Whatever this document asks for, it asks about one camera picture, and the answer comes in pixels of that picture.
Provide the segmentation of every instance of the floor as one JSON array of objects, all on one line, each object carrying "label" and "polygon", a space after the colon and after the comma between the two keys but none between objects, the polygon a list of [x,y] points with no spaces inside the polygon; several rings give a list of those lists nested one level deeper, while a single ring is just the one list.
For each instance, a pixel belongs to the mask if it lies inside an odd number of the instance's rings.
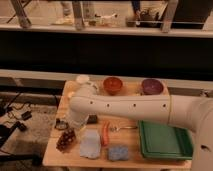
[{"label": "floor", "polygon": [[[109,16],[116,13],[118,14],[117,18],[114,18],[113,21],[111,22],[116,23],[117,27],[126,26],[125,24],[126,15],[131,10],[130,2],[128,1],[122,1],[122,2],[95,1],[93,2],[93,4],[94,4],[95,14],[100,16]],[[32,1],[25,8],[25,11],[34,25],[44,25],[44,26],[52,25],[63,18],[62,6],[59,1],[39,1],[39,0]],[[1,0],[0,1],[0,24],[6,23],[13,15],[14,15],[14,9],[10,1]],[[15,17],[9,23],[17,24],[18,20]],[[213,15],[209,16],[203,29],[213,30]]]}]

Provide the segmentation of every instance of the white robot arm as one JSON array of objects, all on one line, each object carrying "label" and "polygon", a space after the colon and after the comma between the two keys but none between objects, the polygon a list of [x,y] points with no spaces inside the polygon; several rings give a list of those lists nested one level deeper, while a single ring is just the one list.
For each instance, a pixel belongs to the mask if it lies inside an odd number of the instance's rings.
[{"label": "white robot arm", "polygon": [[87,82],[70,99],[68,120],[81,129],[88,114],[106,114],[186,128],[196,134],[192,171],[213,170],[213,100],[205,97],[151,95],[101,96]]}]

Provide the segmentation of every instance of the cable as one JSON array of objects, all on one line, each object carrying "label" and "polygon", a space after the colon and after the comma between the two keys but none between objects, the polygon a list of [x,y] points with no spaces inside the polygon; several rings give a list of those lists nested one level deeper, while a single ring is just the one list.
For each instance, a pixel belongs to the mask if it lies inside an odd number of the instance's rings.
[{"label": "cable", "polygon": [[5,125],[5,124],[7,124],[7,123],[9,123],[9,124],[14,124],[15,122],[4,121],[4,122],[2,123],[2,125]]},{"label": "cable", "polygon": [[18,93],[18,94],[8,103],[8,105],[6,106],[6,109],[7,109],[8,107],[10,107],[10,105],[11,105],[21,94],[22,94],[21,92]]},{"label": "cable", "polygon": [[25,102],[24,104],[22,104],[22,106],[21,106],[21,107],[15,107],[15,106],[12,106],[12,108],[13,108],[13,109],[15,109],[15,110],[21,110],[21,109],[23,109],[23,108],[24,108],[24,106],[25,106],[26,104],[28,104],[28,107],[29,107],[29,108],[30,108],[30,106],[32,105],[32,103],[31,103],[31,102]]},{"label": "cable", "polygon": [[[2,149],[0,149],[0,152],[5,153],[5,154],[9,154],[9,155],[15,155],[15,154],[9,153],[7,151],[4,151]],[[32,170],[23,161],[18,161],[18,162],[21,163],[27,170]]]},{"label": "cable", "polygon": [[54,96],[54,98],[55,98],[55,103],[56,103],[56,106],[57,106],[57,108],[58,108],[59,102],[58,102],[57,96],[56,96],[55,94],[53,94],[53,96]]},{"label": "cable", "polygon": [[16,119],[17,121],[20,121],[20,120],[23,120],[22,118],[18,118],[13,112],[8,112],[8,117],[10,118],[10,119]]}]

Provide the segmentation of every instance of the green tray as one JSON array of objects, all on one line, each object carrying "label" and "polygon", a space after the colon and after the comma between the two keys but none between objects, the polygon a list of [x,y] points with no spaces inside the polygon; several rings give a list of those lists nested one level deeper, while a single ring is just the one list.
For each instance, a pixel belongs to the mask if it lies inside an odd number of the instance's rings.
[{"label": "green tray", "polygon": [[138,124],[145,158],[192,159],[193,145],[187,130],[144,121]]}]

